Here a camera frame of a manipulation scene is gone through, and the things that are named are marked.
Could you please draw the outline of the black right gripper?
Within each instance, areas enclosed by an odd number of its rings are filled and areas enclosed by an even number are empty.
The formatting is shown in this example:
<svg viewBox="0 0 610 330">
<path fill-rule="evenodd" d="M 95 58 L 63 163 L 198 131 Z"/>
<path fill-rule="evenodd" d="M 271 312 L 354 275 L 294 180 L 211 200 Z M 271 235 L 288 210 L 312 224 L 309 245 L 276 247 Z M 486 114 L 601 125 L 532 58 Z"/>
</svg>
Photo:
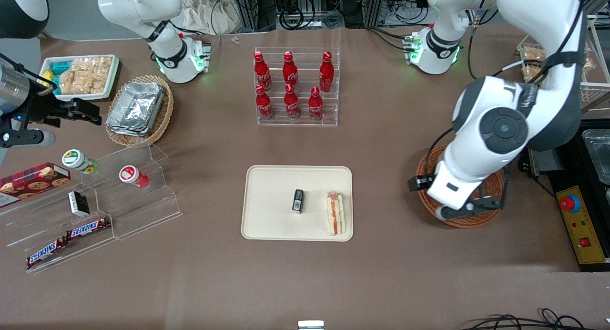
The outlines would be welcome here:
<svg viewBox="0 0 610 330">
<path fill-rule="evenodd" d="M 61 119 L 86 121 L 101 126 L 100 107 L 86 100 L 72 100 L 70 115 L 67 104 L 57 99 L 54 93 L 39 95 L 29 93 L 21 106 L 21 125 L 28 128 L 33 122 L 44 123 L 51 119 L 51 125 L 59 127 Z"/>
</svg>

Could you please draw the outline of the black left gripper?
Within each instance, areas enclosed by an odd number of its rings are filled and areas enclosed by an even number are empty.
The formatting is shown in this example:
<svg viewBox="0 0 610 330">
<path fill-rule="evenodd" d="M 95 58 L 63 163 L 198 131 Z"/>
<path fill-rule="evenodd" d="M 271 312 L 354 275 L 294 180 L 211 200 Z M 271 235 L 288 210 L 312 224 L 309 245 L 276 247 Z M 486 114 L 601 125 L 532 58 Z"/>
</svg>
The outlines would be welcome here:
<svg viewBox="0 0 610 330">
<path fill-rule="evenodd" d="M 435 175 L 419 175 L 413 176 L 407 181 L 407 187 L 410 192 L 429 189 L 434 182 Z"/>
</svg>

